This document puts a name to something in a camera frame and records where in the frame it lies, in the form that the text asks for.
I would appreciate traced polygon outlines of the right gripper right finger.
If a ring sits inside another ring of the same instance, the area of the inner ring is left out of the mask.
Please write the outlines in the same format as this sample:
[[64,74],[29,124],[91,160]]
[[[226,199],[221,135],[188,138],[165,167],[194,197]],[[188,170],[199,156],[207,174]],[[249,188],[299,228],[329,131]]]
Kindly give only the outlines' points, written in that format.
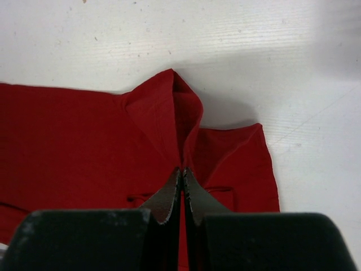
[[355,270],[332,220],[319,213],[236,213],[183,172],[190,270]]

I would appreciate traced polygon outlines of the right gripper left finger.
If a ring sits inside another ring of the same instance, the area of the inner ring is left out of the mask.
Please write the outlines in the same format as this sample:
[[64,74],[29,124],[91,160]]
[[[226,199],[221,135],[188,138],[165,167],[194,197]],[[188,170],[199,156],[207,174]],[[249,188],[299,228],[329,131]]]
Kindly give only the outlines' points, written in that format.
[[18,227],[2,270],[177,270],[181,171],[140,207],[35,211]]

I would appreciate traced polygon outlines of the dark red t shirt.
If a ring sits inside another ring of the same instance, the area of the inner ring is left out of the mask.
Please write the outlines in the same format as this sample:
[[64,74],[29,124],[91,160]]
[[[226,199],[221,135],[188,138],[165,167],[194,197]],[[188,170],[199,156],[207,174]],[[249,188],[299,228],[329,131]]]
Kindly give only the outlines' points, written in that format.
[[[175,168],[233,212],[279,212],[262,125],[202,128],[175,71],[125,94],[1,85],[1,242],[35,211],[133,209]],[[177,270],[189,270],[181,184]]]

